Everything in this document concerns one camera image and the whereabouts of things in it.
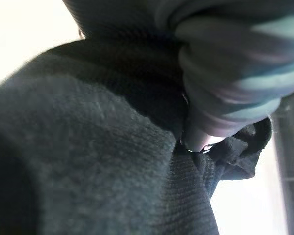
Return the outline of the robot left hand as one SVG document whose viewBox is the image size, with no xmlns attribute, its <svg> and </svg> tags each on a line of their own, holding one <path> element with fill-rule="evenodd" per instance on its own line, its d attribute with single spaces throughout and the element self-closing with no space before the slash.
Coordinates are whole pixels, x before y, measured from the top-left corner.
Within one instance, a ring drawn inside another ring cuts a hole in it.
<svg viewBox="0 0 294 235">
<path fill-rule="evenodd" d="M 189 111 L 182 134 L 199 152 L 273 113 L 294 93 L 294 0 L 67 0 L 85 37 L 180 42 Z"/>
</svg>

